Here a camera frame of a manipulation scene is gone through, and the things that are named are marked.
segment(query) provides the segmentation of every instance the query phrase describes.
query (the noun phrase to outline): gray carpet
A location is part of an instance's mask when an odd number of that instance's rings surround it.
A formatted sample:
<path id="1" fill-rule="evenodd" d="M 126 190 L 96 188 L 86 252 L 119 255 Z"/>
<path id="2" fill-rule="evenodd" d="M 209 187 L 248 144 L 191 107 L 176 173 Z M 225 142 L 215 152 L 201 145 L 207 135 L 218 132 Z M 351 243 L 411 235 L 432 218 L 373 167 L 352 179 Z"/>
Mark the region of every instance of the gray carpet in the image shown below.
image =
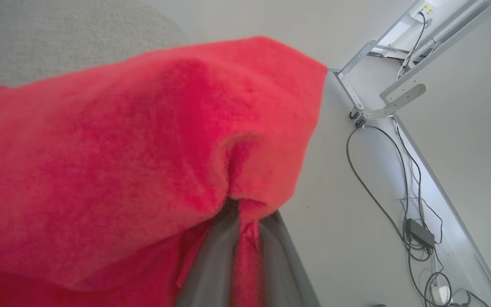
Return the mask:
<path id="1" fill-rule="evenodd" d="M 0 84 L 16 86 L 186 43 L 137 0 L 0 0 Z"/>

